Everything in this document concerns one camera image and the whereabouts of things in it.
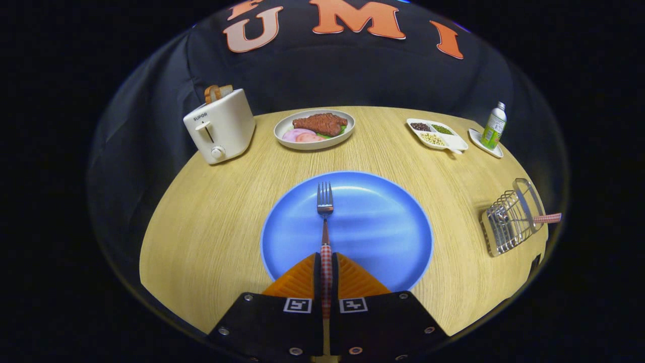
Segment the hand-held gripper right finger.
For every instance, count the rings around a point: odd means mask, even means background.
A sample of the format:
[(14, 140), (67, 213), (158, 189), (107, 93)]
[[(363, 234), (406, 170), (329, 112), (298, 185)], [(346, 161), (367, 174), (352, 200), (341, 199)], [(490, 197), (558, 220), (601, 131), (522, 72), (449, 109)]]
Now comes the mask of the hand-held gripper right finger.
[(449, 337), (410, 291), (388, 290), (332, 255), (330, 353), (340, 361), (423, 361)]

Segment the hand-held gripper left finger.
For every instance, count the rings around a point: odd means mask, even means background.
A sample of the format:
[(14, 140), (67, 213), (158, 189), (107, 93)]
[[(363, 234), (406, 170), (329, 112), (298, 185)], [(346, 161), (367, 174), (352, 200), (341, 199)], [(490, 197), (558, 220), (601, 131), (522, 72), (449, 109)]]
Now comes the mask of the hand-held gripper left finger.
[(313, 253), (263, 293), (240, 294), (207, 341), (239, 361), (314, 361), (323, 355), (321, 290)]

